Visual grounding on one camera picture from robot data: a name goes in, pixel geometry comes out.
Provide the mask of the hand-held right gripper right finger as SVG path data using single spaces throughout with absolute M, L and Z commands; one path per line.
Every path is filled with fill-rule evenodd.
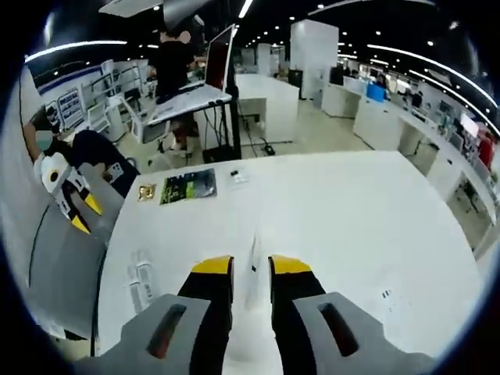
M 285 374 L 429 374 L 434 360 L 404 352 L 381 322 L 338 292 L 327 293 L 306 263 L 268 258 L 272 328 Z

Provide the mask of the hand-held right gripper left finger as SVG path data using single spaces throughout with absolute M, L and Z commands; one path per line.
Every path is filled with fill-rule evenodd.
M 191 269 L 175 295 L 157 298 L 127 322 L 106 353 L 74 363 L 76 374 L 221 374 L 232 326 L 234 259 Z

